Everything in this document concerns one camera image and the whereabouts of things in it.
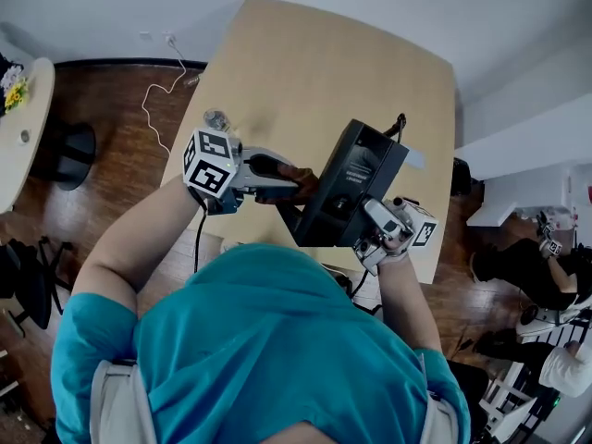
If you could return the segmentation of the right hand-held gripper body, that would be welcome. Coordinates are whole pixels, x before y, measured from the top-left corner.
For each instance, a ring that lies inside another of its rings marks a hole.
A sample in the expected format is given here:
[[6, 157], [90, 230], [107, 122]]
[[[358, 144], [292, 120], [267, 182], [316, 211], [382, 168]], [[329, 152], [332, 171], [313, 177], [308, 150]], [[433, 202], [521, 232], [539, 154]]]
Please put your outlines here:
[[425, 208], [406, 198], [395, 197], [381, 203], [400, 220], [403, 230], [392, 240], [384, 238], [366, 215], [362, 203], [365, 227], [352, 249], [361, 265], [373, 276], [377, 275], [378, 265], [387, 257], [401, 256], [414, 248], [425, 248], [438, 226], [438, 221]]

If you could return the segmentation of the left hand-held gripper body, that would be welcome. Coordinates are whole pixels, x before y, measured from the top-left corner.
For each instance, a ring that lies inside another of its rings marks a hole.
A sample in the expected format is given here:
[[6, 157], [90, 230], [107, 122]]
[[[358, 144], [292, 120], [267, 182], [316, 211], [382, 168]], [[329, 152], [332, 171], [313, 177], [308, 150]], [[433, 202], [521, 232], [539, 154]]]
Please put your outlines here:
[[248, 191], [239, 181], [252, 148], [215, 129], [195, 129], [183, 152], [182, 179], [208, 215], [234, 214]]

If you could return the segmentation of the brown cloth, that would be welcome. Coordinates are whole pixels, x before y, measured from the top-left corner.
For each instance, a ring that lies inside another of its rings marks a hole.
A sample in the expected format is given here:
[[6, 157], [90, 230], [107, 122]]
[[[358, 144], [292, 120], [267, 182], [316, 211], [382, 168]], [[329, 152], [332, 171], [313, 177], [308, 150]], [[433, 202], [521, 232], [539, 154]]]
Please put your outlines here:
[[259, 204], [283, 204], [305, 205], [312, 199], [319, 186], [319, 179], [311, 168], [298, 168], [292, 165], [280, 163], [277, 166], [278, 174], [299, 186], [299, 189], [288, 197], [261, 198], [256, 197], [255, 201]]

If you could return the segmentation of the black box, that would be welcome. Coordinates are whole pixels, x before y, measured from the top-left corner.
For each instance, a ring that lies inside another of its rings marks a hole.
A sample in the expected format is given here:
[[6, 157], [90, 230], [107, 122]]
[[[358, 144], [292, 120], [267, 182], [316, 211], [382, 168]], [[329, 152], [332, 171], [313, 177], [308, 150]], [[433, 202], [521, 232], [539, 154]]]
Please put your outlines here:
[[364, 202], [384, 198], [408, 153], [407, 147], [386, 134], [351, 120], [303, 210], [278, 209], [296, 244], [352, 247], [371, 234], [375, 224], [364, 211]]

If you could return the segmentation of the person's left forearm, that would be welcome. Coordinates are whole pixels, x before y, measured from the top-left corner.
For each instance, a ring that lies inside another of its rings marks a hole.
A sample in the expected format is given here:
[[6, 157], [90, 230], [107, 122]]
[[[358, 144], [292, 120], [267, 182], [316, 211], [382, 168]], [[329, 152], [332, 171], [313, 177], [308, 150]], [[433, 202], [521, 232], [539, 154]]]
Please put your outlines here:
[[199, 204], [182, 176], [134, 205], [97, 241], [72, 294], [94, 294], [137, 312], [137, 295], [195, 218]]

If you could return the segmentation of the person's right forearm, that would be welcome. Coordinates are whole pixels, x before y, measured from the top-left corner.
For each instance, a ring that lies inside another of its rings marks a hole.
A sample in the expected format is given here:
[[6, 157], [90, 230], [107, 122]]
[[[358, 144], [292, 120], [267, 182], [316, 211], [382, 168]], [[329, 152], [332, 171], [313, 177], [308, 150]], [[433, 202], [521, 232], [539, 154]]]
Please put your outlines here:
[[407, 253], [378, 265], [378, 285], [384, 323], [411, 349], [442, 352], [436, 320]]

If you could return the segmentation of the black round table base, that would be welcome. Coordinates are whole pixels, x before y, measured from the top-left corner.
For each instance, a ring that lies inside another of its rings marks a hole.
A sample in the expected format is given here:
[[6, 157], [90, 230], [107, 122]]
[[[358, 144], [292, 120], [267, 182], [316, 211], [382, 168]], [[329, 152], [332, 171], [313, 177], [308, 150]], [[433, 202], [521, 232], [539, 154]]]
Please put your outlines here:
[[57, 121], [44, 130], [29, 175], [53, 182], [62, 191], [74, 191], [88, 177], [96, 148], [89, 124]]

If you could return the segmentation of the black bag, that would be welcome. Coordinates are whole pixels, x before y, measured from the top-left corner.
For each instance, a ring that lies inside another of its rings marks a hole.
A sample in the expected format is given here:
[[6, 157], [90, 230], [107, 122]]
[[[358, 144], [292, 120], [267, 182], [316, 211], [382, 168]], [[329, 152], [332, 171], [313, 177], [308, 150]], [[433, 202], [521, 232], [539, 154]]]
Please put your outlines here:
[[469, 165], [459, 158], [453, 159], [450, 196], [469, 195], [472, 191], [473, 178]]

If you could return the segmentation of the person's teal shirt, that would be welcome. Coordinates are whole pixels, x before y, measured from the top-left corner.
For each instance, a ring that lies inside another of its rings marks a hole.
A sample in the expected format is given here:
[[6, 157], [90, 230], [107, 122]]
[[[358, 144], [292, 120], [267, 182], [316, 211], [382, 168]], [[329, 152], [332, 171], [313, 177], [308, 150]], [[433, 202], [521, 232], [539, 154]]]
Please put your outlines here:
[[419, 444], [432, 398], [469, 444], [444, 356], [408, 346], [288, 248], [235, 247], [143, 315], [72, 296], [51, 370], [63, 444], [91, 444], [93, 375], [122, 360], [140, 368], [159, 444], [255, 444], [301, 422], [340, 444]]

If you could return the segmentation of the pale round table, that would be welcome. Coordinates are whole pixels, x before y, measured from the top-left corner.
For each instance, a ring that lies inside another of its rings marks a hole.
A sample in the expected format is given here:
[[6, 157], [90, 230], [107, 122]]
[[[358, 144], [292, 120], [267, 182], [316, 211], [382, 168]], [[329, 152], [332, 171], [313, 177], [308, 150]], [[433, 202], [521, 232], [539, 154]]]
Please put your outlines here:
[[[38, 58], [27, 70], [27, 102], [0, 117], [0, 214], [13, 208], [23, 189], [43, 135], [55, 87], [55, 67], [49, 59]], [[31, 134], [26, 144], [19, 142], [22, 130]]]

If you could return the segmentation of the white metal rack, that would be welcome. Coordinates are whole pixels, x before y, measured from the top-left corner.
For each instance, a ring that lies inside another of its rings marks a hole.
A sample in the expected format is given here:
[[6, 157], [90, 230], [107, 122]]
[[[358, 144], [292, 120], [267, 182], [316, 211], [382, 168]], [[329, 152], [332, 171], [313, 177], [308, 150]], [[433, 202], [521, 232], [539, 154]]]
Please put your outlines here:
[[487, 424], [478, 442], [527, 444], [560, 400], [559, 391], [540, 386], [523, 364], [512, 364], [503, 378], [490, 381], [479, 402]]

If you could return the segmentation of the yellow and white flowers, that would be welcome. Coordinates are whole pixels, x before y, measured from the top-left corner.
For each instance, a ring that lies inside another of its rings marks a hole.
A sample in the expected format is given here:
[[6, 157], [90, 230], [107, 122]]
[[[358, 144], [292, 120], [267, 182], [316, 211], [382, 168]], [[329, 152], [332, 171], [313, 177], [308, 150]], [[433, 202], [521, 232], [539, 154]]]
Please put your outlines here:
[[24, 105], [28, 98], [28, 79], [22, 65], [9, 65], [0, 78], [0, 117]]

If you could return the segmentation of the black office chair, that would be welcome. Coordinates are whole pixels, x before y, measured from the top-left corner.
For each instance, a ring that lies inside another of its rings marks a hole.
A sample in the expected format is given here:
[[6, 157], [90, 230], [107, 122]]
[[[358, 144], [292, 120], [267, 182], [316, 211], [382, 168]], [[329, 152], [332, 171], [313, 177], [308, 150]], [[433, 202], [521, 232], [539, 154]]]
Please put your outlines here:
[[22, 338], [26, 337], [26, 332], [21, 324], [28, 318], [39, 329], [47, 329], [52, 313], [51, 302], [59, 314], [63, 314], [57, 287], [72, 291], [72, 286], [58, 276], [57, 269], [62, 253], [72, 251], [73, 245], [62, 241], [52, 261], [49, 261], [44, 248], [49, 244], [49, 238], [42, 236], [37, 247], [16, 239], [0, 245], [0, 299], [15, 298], [22, 307], [20, 314], [14, 315], [4, 309], [3, 315]]

